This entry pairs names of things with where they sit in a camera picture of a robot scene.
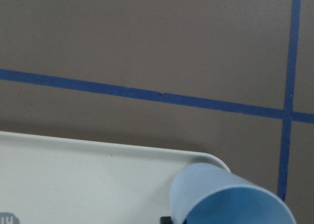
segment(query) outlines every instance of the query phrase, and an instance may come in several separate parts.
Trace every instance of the white tray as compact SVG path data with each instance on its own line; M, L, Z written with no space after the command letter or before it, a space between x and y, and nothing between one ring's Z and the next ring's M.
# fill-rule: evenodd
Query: white tray
M157 224L187 165L215 156L0 131L0 212L20 224Z

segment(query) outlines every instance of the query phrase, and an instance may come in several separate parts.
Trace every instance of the gray floor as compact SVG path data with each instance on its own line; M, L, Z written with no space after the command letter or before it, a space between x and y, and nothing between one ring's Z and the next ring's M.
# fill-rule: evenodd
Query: gray floor
M0 66L283 108L291 0L0 0ZM313 0L294 110L314 113ZM281 121L0 81L0 130L214 154L276 192ZM287 204L314 222L314 125L293 123Z

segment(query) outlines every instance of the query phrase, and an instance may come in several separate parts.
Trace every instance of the blue tape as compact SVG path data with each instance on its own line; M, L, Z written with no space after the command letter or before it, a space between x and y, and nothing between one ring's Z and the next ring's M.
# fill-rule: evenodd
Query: blue tape
M293 114L293 97L295 85L296 59L299 38L301 0L292 0L290 40L288 50L287 77L285 90L285 106L280 148L279 175L277 195L285 200L287 192L287 175L289 165L289 147L291 138L291 125Z
M163 103L192 106L211 110L235 112L275 119L282 119L283 117L283 110L280 109L232 103L221 100L189 97L170 93L159 93L137 88L128 88L104 83L95 83L48 75L38 75L5 69L0 69L0 79L91 93L107 94L119 97L158 101Z
M308 123L308 124L314 124L314 114L293 112L292 120L298 121L298 122L303 122L303 123Z

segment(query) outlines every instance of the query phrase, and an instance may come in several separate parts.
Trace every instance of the floor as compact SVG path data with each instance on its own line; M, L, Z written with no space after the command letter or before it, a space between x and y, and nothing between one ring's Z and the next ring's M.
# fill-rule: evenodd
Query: floor
M207 152L313 223L299 1L1 0L0 130Z

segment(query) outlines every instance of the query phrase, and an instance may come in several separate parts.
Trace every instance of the plastic cup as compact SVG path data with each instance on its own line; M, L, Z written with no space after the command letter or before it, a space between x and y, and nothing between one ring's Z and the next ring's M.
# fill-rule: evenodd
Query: plastic cup
M177 174L170 190L173 224L296 224L270 191L208 163Z

